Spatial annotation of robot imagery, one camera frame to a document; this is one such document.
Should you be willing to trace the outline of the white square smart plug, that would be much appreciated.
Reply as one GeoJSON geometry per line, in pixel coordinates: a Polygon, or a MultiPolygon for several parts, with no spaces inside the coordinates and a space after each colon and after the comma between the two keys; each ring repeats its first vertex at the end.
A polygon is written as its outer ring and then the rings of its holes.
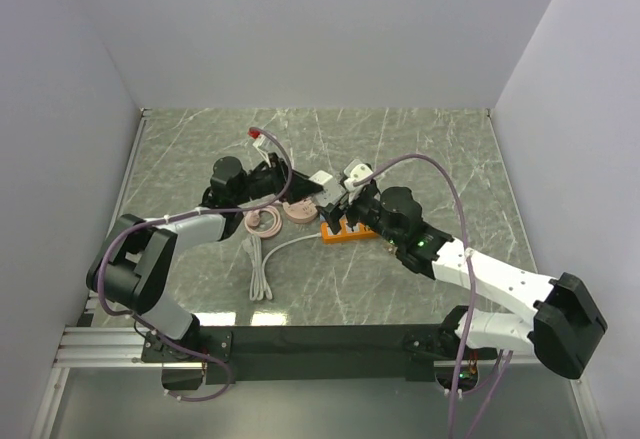
{"type": "Polygon", "coordinates": [[[320,192],[311,196],[311,200],[316,206],[326,207],[329,204],[337,204],[345,193],[345,189],[339,181],[326,171],[317,171],[309,180],[322,187],[320,192]]]}

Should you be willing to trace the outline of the pink round power socket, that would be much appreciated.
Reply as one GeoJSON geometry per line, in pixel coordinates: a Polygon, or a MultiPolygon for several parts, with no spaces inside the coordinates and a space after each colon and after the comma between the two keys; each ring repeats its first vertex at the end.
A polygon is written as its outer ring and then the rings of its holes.
{"type": "Polygon", "coordinates": [[[281,207],[284,216],[295,224],[309,224],[319,215],[316,205],[310,199],[295,203],[283,202],[281,207]]]}

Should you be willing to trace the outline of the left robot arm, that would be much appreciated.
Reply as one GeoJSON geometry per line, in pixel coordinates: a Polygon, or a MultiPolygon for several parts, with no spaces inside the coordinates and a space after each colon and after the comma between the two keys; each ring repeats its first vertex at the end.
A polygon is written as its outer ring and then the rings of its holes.
{"type": "Polygon", "coordinates": [[[269,195],[295,203],[323,191],[309,176],[291,171],[275,153],[250,171],[239,159],[223,157],[213,165],[200,206],[183,219],[169,223],[120,216],[90,266],[86,284],[155,326],[173,358],[189,360],[204,352],[206,343],[199,319],[166,291],[172,260],[192,247],[231,237],[244,218],[237,210],[241,205],[269,195]]]}

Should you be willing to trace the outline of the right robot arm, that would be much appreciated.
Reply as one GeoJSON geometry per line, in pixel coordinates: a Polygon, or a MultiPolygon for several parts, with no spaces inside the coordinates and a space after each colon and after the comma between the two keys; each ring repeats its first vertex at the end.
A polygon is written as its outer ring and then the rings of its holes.
{"type": "Polygon", "coordinates": [[[370,183],[355,199],[343,193],[316,204],[333,231],[342,220],[362,224],[393,245],[396,258],[410,271],[475,291],[504,307],[502,313],[467,307],[452,311],[438,336],[449,357],[481,348],[533,354],[552,372],[577,380],[608,329],[579,277],[529,272],[465,247],[424,221],[407,187],[380,191],[370,183]]]}

